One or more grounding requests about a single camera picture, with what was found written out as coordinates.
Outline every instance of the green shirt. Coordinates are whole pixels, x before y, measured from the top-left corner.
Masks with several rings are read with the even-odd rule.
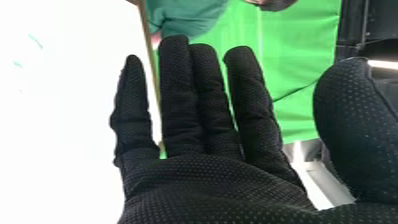
[[[145,0],[149,32],[189,39],[212,28],[228,0]]]

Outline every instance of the black glove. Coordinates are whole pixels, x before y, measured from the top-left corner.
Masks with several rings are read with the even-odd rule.
[[[181,36],[163,40],[159,93],[168,158],[159,160],[159,150],[150,139],[143,70],[138,58],[127,57],[109,119],[117,134],[115,165],[120,168],[125,194],[118,223],[360,223],[360,220],[364,220],[362,223],[376,223],[376,221],[394,223],[398,220],[398,177],[390,171],[394,172],[398,168],[396,149],[369,149],[369,154],[355,160],[353,154],[364,149],[349,148],[349,143],[342,144],[337,154],[342,150],[351,151],[342,157],[332,154],[337,165],[344,165],[348,161],[349,168],[362,168],[362,163],[367,162],[364,158],[378,156],[381,160],[390,156],[392,163],[383,161],[367,169],[374,174],[380,166],[385,167],[383,172],[388,172],[388,178],[376,180],[372,185],[380,187],[381,192],[388,190],[390,200],[380,199],[383,193],[376,194],[372,190],[369,197],[362,197],[365,189],[372,189],[372,179],[355,179],[356,177],[349,176],[349,170],[337,167],[342,178],[351,180],[346,183],[351,184],[360,203],[317,212],[280,152],[280,132],[271,112],[271,99],[264,89],[260,68],[246,47],[228,51],[225,64],[237,133],[214,51],[205,45],[188,45],[186,38]],[[326,83],[340,75],[333,70],[328,73],[330,75],[323,77],[326,81],[321,81],[317,88],[316,118],[321,119],[319,131],[326,133],[321,137],[333,149],[340,146],[333,145],[339,141],[333,138],[333,132],[340,132],[342,126],[330,124],[328,128],[324,122],[328,122],[328,116],[333,115],[323,113],[332,111],[337,114],[340,107],[339,104],[328,105],[324,97],[330,94],[321,91],[321,85],[323,88],[330,88]],[[376,97],[376,106],[385,108],[380,96]]]

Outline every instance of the green surface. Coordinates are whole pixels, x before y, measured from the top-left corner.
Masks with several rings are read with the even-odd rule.
[[[214,47],[218,57],[239,45],[255,52],[284,143],[317,137],[312,90],[333,62],[339,9],[340,0],[298,0],[287,10],[271,13],[230,0],[211,31],[193,40]]]

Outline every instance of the perforated black surface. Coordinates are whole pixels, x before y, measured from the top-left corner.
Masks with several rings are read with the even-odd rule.
[[[319,135],[358,199],[356,204],[321,212],[280,153],[271,100],[248,48],[228,51],[225,63],[239,133],[212,49],[188,46],[182,37],[163,41],[159,89],[168,159],[157,160],[149,117],[138,111],[147,109],[143,72],[138,59],[127,59],[111,114],[125,193],[118,224],[396,224],[398,122],[365,78],[365,61],[351,59],[333,66],[314,93]]]

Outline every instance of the glove finger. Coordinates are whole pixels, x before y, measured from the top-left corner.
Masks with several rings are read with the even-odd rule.
[[[332,163],[358,201],[398,204],[398,117],[364,58],[339,62],[314,90],[314,119]]]
[[[301,187],[298,175],[280,151],[280,130],[273,117],[271,98],[250,48],[234,48],[225,54],[223,61],[246,163]]]
[[[193,61],[193,77],[198,95],[198,116],[204,130],[205,152],[211,155],[243,160],[237,133],[228,112],[227,96],[220,65],[212,48],[204,45],[189,46]]]
[[[188,39],[159,44],[161,129],[166,157],[204,153]]]
[[[125,58],[109,127],[117,136],[115,157],[118,158],[127,153],[134,161],[157,159],[159,150],[150,136],[145,75],[136,56]]]

